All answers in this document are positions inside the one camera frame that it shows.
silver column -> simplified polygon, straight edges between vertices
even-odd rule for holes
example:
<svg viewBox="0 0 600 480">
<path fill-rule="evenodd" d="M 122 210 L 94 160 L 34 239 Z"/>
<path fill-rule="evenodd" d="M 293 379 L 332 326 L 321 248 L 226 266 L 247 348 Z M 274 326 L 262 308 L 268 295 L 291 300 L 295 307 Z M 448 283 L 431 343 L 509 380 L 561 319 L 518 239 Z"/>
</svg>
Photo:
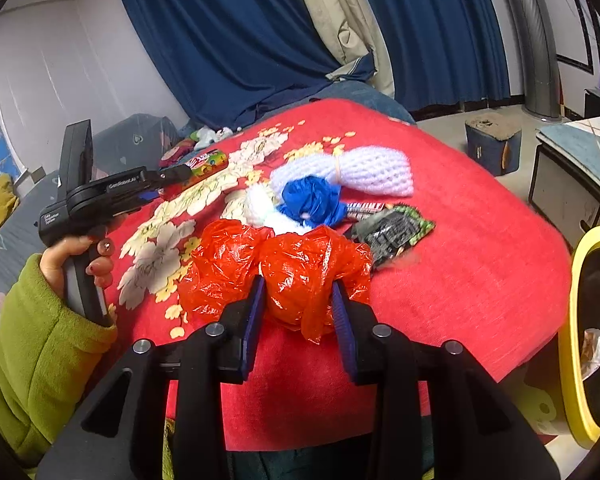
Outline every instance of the silver column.
<svg viewBox="0 0 600 480">
<path fill-rule="evenodd" d="M 525 107 L 533 114 L 560 117 L 560 73 L 554 30 L 544 0 L 509 0 L 518 32 Z"/>
</svg>

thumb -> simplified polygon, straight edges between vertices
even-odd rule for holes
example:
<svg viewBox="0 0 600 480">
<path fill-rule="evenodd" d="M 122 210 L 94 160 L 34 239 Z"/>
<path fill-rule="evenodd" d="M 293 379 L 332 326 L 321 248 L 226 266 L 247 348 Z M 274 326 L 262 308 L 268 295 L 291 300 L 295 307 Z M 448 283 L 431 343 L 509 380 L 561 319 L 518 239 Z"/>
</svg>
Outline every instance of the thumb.
<svg viewBox="0 0 600 480">
<path fill-rule="evenodd" d="M 56 245 L 49 247 L 40 259 L 40 269 L 43 270 L 57 270 L 62 269 L 65 261 L 70 256 L 77 256 L 86 251 L 91 244 L 97 240 L 90 236 L 68 236 L 63 238 Z"/>
</svg>

crumpled blue plastic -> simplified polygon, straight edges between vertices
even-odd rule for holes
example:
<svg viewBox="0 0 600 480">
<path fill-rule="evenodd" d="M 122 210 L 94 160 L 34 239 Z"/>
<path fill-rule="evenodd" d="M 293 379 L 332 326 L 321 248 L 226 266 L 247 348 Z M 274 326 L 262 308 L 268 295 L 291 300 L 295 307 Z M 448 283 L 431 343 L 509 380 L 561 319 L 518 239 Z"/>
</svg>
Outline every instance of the crumpled blue plastic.
<svg viewBox="0 0 600 480">
<path fill-rule="evenodd" d="M 309 227 L 334 227 L 347 214 L 347 206 L 340 202 L 340 186 L 315 175 L 287 182 L 282 200 L 278 210 Z"/>
</svg>

curtain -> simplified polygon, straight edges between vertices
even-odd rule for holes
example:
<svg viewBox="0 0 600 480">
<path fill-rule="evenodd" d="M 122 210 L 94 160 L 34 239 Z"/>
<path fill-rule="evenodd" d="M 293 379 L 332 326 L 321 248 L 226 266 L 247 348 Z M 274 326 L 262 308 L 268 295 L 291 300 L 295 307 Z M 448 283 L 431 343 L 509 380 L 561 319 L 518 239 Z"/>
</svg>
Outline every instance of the curtain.
<svg viewBox="0 0 600 480">
<path fill-rule="evenodd" d="M 374 54 L 376 74 L 369 83 L 378 91 L 394 96 L 394 75 L 382 32 L 368 0 L 304 0 L 314 26 L 331 55 L 346 72 L 368 52 Z"/>
<path fill-rule="evenodd" d="M 211 128 L 251 124 L 321 90 L 340 67 L 303 0 L 122 1 L 171 92 Z M 366 80 L 372 65 L 344 77 Z"/>
<path fill-rule="evenodd" d="M 510 96 L 491 0 L 369 0 L 407 110 Z"/>
</svg>

person's arm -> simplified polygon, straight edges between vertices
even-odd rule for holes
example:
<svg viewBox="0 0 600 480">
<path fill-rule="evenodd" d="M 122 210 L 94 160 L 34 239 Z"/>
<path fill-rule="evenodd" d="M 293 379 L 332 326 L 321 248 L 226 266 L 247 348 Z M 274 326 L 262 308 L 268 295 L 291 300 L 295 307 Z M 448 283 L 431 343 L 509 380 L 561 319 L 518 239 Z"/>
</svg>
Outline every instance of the person's arm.
<svg viewBox="0 0 600 480">
<path fill-rule="evenodd" d="M 90 243 L 83 245 L 81 252 Z M 65 246 L 63 253 L 59 246 L 42 262 L 39 255 L 29 258 L 0 315 L 0 434 L 24 467 L 38 464 L 69 421 L 116 338 L 115 326 L 98 326 L 64 306 L 61 266 L 78 249 Z M 96 283 L 109 285 L 112 262 L 98 258 L 92 266 Z"/>
</svg>

